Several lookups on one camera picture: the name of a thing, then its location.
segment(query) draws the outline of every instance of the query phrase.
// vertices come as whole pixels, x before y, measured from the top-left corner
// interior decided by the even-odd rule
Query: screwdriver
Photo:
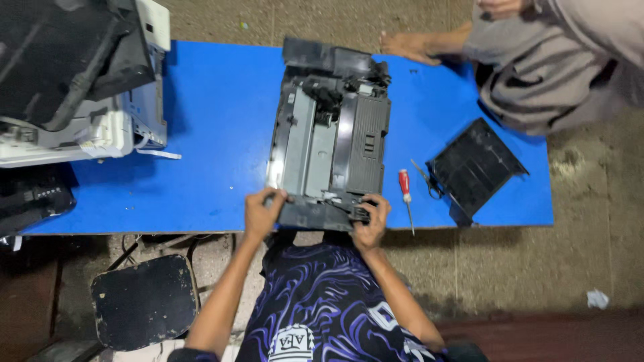
[[[401,185],[402,200],[407,204],[409,223],[412,225],[412,236],[416,236],[416,232],[413,230],[412,210],[409,208],[409,203],[412,202],[412,196],[409,195],[409,174],[407,173],[407,170],[402,169],[398,171],[398,182],[400,182]]]

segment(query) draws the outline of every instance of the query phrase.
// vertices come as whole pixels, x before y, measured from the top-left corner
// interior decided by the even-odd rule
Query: scissors
[[[413,159],[412,159],[412,164],[416,166],[416,169],[418,170],[418,172],[420,172],[421,176],[425,179],[431,198],[439,200],[443,195],[445,195],[445,193],[442,192],[441,189],[439,189],[439,182],[438,180],[436,180],[435,177],[427,176],[427,174],[420,167],[418,167],[418,165],[416,164],[416,162],[413,161]]]

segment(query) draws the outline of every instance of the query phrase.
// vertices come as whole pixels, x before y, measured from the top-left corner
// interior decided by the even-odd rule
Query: beige robe
[[[644,107],[644,0],[535,0],[485,21],[474,6],[465,54],[491,65],[480,96],[505,125],[542,135]]]

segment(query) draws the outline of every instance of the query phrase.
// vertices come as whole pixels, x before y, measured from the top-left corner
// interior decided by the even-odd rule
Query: red screwdriver handle
[[[398,182],[401,185],[402,199],[409,203],[412,201],[412,196],[409,194],[409,174],[406,169],[398,171]]]

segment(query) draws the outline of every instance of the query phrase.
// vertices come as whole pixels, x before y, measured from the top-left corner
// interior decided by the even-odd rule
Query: blue table
[[[72,162],[79,185],[74,210],[24,234],[214,233],[243,229],[243,197],[263,187],[284,71],[281,48],[173,42],[166,57],[164,117],[170,160],[133,153]],[[453,227],[444,200],[434,200],[410,162],[434,157],[472,120],[484,117],[469,66],[429,67],[387,55],[392,112],[384,154],[388,225],[409,228],[398,170],[410,174],[418,229]],[[481,225],[551,225],[545,137],[488,123],[530,176],[512,178],[474,216]]]

